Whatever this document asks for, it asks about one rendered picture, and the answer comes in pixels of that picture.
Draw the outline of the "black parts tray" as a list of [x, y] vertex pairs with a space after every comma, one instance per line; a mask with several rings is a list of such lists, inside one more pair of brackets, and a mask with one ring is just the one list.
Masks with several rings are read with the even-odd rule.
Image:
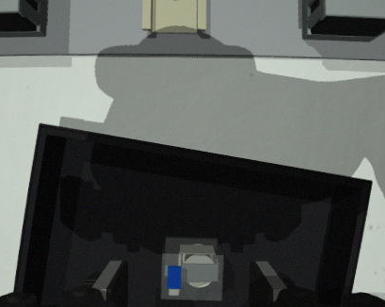
[[[123, 260], [128, 307], [249, 307], [249, 264], [267, 261], [343, 307], [372, 183], [40, 123], [13, 292], [59, 304]], [[218, 239], [222, 300], [161, 299], [166, 236]]]

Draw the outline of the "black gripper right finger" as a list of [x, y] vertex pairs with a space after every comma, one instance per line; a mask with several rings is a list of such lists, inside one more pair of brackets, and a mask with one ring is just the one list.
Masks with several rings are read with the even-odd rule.
[[[340, 306], [319, 304], [317, 293], [297, 287], [289, 276], [275, 272], [267, 261], [251, 261], [249, 264], [249, 307]], [[385, 307], [385, 300], [368, 293], [351, 293], [343, 296], [343, 307]]]

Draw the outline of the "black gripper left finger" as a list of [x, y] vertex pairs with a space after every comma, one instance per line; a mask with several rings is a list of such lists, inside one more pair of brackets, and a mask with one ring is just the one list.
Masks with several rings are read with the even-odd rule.
[[104, 271], [63, 292], [59, 304], [37, 306], [36, 295], [11, 292], [0, 297], [0, 307], [128, 307], [128, 263], [110, 261]]

